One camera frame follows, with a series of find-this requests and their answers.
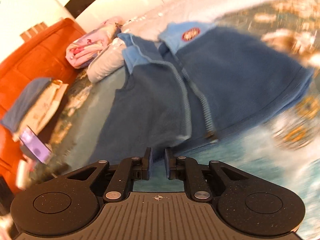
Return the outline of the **pink folded clothes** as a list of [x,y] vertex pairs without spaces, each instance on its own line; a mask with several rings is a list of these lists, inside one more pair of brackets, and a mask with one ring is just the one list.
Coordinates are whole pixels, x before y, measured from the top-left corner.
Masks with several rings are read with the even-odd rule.
[[96,29],[72,42],[66,49],[66,60],[75,69],[86,68],[121,32],[124,20],[109,18]]

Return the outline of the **teal floral bed sheet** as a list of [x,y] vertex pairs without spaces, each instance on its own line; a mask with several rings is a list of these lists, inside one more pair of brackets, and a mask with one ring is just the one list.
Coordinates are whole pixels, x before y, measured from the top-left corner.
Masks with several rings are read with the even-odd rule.
[[[315,69],[307,95],[272,120],[216,146],[187,155],[200,163],[218,159],[295,191],[306,206],[299,229],[303,239],[319,239],[319,0],[274,0],[233,11],[217,24],[252,34],[296,56]],[[44,139],[53,148],[48,165],[31,174],[40,183],[82,167],[125,80],[119,68],[96,84],[81,72],[68,91],[65,108],[55,116]]]

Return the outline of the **purple smartphone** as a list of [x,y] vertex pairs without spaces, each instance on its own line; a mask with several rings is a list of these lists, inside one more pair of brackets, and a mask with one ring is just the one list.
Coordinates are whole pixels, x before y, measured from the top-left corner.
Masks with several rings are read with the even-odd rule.
[[52,155],[51,150],[38,138],[29,126],[21,133],[20,141],[39,162],[43,164],[48,163]]

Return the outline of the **blue and cream folded clothes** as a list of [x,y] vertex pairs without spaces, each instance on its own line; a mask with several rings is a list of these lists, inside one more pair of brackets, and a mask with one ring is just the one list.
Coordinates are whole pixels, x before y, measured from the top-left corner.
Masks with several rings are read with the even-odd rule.
[[17,142],[27,127],[38,135],[56,113],[67,88],[67,83],[48,77],[28,83],[1,119],[12,140]]

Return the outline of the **blue fleece zip jacket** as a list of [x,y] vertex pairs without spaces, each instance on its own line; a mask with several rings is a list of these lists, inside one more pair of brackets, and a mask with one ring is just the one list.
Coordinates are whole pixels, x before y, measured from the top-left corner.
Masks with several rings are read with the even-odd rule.
[[126,79],[90,163],[220,142],[294,106],[312,81],[312,69],[290,56],[212,23],[171,23],[158,42],[119,38]]

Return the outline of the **white glossy wardrobe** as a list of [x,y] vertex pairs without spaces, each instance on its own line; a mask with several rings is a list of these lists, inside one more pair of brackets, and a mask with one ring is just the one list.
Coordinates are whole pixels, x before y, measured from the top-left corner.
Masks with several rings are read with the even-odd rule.
[[70,18],[89,31],[113,16],[128,20],[164,0],[1,0],[2,47],[14,50],[23,40],[21,34],[44,23],[51,26]]

